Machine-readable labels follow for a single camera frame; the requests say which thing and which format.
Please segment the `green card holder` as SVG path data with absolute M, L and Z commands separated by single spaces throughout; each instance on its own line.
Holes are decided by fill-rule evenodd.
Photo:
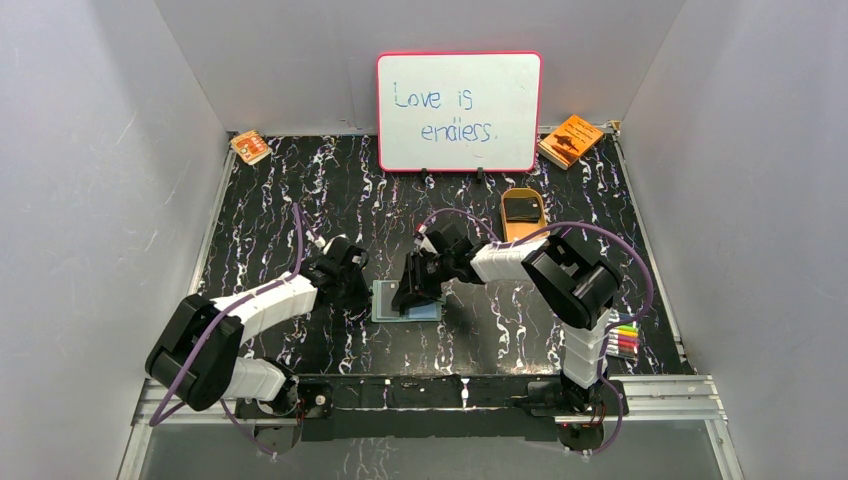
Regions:
M 392 306 L 394 294 L 398 291 L 396 280 L 375 280 L 372 284 L 371 321 L 374 323 L 415 323 L 438 322 L 442 318 L 444 300 L 440 299 L 426 305 L 410 307 L 407 310 Z

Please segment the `black cards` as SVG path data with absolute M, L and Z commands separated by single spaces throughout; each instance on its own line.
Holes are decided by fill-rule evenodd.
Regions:
M 543 207 L 534 197 L 510 197 L 503 200 L 503 213 L 507 223 L 538 224 Z

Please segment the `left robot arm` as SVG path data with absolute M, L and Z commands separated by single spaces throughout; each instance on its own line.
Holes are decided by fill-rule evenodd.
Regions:
M 303 260 L 297 273 L 228 297 L 185 297 L 152 347 L 146 374 L 194 411 L 243 399 L 259 401 L 275 416 L 290 414 L 300 402 L 298 377 L 273 359 L 241 356 L 242 346 L 323 307 L 366 307 L 368 260 L 365 249 L 340 236 Z

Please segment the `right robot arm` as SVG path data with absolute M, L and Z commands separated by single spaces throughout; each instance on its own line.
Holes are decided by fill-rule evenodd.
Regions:
M 605 328 L 622 276 L 580 243 L 577 234 L 588 227 L 558 222 L 511 243 L 473 242 L 452 224 L 427 231 L 406 256 L 391 306 L 405 313 L 433 303 L 451 280 L 532 283 L 564 324 L 564 403 L 577 414 L 590 413 L 603 399 Z

